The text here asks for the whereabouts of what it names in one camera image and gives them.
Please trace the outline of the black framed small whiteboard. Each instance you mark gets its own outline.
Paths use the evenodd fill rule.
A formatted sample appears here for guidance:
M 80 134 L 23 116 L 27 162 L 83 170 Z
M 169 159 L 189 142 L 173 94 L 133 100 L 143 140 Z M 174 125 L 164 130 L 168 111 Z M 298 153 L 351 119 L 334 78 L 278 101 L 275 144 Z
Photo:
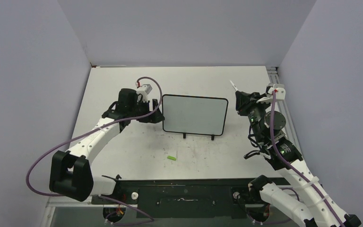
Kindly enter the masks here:
M 228 99 L 165 94 L 162 96 L 163 131 L 214 137 L 224 133 Z

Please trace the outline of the green marker cap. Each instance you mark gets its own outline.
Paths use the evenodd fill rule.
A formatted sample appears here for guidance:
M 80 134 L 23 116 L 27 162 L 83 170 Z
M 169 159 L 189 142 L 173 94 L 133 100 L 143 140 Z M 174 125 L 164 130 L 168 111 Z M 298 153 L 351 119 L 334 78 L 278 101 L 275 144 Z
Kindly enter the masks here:
M 176 161 L 177 160 L 177 158 L 176 157 L 173 157 L 173 156 L 167 156 L 167 159 L 172 160 L 172 161 Z

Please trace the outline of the white whiteboard marker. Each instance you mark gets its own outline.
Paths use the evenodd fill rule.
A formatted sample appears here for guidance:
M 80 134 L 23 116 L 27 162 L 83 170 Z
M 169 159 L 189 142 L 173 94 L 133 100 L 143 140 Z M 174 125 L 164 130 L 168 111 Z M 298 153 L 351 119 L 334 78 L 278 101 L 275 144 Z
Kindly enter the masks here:
M 230 83 L 231 83 L 231 85 L 232 85 L 232 87 L 233 87 L 233 89 L 237 92 L 237 91 L 239 91 L 239 89 L 237 88 L 237 86 L 230 80 Z

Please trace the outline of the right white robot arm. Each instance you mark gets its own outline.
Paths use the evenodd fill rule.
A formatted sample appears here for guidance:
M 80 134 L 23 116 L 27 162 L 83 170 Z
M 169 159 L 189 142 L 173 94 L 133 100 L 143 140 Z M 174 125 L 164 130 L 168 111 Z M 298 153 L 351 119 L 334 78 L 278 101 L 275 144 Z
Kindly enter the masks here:
M 278 188 L 268 177 L 261 175 L 248 184 L 253 202 L 268 203 L 300 227 L 359 227 L 360 219 L 340 208 L 325 192 L 298 151 L 289 141 L 283 128 L 285 116 L 275 111 L 276 94 L 236 91 L 236 111 L 250 122 L 249 140 L 258 147 L 245 155 L 248 159 L 261 155 L 291 185 L 299 199 Z

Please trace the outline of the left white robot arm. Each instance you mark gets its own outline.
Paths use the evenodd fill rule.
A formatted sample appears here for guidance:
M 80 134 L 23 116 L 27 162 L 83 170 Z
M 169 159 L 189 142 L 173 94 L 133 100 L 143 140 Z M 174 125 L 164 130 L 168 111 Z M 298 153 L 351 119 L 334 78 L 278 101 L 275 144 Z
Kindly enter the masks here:
M 51 192 L 77 201 L 85 201 L 89 196 L 95 195 L 103 195 L 111 204 L 121 200 L 122 190 L 115 186 L 116 179 L 94 176 L 91 164 L 109 141 L 122 133 L 131 120 L 141 123 L 164 121 L 158 100 L 148 100 L 151 90 L 149 84 L 135 90 L 121 89 L 118 100 L 102 114 L 91 134 L 67 151 L 55 152 L 49 183 Z

